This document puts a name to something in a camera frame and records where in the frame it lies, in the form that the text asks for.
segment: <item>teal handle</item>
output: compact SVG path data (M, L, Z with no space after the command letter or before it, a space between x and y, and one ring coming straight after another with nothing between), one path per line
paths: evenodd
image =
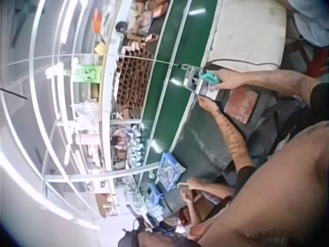
M221 80L218 78L218 76L211 72L202 74L201 78L213 85L221 83Z

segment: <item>blue crate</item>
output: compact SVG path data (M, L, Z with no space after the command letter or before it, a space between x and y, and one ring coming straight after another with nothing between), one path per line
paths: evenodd
M185 171L186 169L177 162L171 153L163 153L156 174L166 191L169 191L176 187L177 180Z
M160 193L155 184L149 183L147 190L147 198L150 200L153 206L156 206L159 203L161 196L162 193Z

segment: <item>wire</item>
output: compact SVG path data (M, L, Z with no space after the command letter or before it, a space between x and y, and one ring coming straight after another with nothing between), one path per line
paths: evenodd
M156 60L156 59L152 59L152 58L141 58L141 57L135 57L135 56L120 55L120 54L109 55L109 54L95 54L95 53L75 53L75 54L70 53L70 54L54 55L54 57L71 57L72 55L74 55L74 56L99 55L99 56L119 57L119 58L136 58L136 59L140 59L140 60L154 61L154 62L164 63L164 64L168 64L168 65L171 64L170 62L160 61L160 60ZM35 57L33 60L39 60L39 59L51 58L51 57L53 57L53 55ZM28 62L28 61L29 61L29 59L24 59L24 60L9 63L9 64L7 64L7 66L12 66L12 65L15 65L15 64L18 64L18 63L24 63L24 62Z
M229 58L218 58L218 59L213 59L211 61L208 61L206 63L206 65L203 68L203 73L206 72L207 68L213 63L213 62L218 62L218 61L231 61L231 62L238 62L238 63L247 63L247 64L251 64L251 65L255 65L255 66L261 66L261 65L274 65L276 67L280 67L279 65L277 65L276 63L271 63L271 62L266 62L266 63L253 63L253 62L249 62L249 61L245 61L245 60L239 60L239 59L229 59Z
M12 91L9 91L9 90L6 90L6 89L3 89L2 87L0 87L0 90L6 92L6 93L8 93L8 94L14 95L14 96L16 96L16 97L19 97L19 98L22 98L22 99L27 99L27 97L24 96L24 95L20 95L20 94L14 93L14 92L12 92Z

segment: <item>chair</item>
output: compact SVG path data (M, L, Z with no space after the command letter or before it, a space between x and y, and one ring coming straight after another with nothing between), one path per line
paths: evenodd
M305 74L314 78L318 78L329 71L329 46L327 47L315 47L314 46L314 56L310 60L309 56L306 53L304 44L300 40L296 40L286 46L289 53L294 51L299 51L302 55L302 58L306 64Z

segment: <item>red brick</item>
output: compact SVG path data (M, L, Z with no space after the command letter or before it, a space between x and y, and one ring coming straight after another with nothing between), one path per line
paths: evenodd
M239 87L231 93L224 112L246 124L251 117L257 98L258 94L256 92L245 87Z

